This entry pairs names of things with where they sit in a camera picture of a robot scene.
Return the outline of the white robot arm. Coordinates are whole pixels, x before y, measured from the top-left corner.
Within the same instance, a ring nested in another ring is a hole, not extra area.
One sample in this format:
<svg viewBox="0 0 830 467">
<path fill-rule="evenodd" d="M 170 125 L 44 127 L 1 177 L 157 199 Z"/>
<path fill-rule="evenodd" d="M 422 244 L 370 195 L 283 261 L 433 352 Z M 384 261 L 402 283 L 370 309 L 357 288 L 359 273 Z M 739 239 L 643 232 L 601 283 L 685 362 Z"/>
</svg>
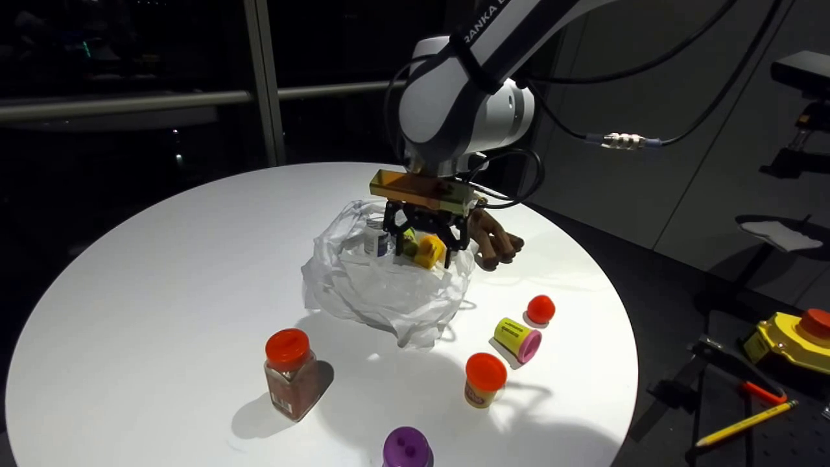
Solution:
<svg viewBox="0 0 830 467">
<path fill-rule="evenodd" d="M 397 148 L 403 170 L 377 170 L 367 190 L 387 199 L 384 227 L 403 251 L 403 230 L 436 232 L 449 257 L 476 244 L 476 261 L 511 261 L 523 239 L 507 232 L 473 195 L 488 151 L 521 139 L 534 92 L 514 72 L 563 26 L 612 0 L 488 0 L 473 21 L 429 35 L 403 65 L 397 100 Z"/>
</svg>

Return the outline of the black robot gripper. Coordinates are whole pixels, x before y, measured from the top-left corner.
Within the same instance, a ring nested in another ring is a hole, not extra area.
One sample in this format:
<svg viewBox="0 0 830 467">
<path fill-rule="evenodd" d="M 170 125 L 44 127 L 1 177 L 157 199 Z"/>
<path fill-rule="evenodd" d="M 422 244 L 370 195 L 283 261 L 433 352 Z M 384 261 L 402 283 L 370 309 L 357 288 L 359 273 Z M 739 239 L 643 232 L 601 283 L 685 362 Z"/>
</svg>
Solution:
<svg viewBox="0 0 830 467">
<path fill-rule="evenodd" d="M 393 239 L 397 253 L 403 251 L 402 239 L 407 227 L 436 232 L 449 251 L 462 251 L 470 244 L 463 216 L 388 199 L 384 204 L 384 230 Z"/>
</svg>

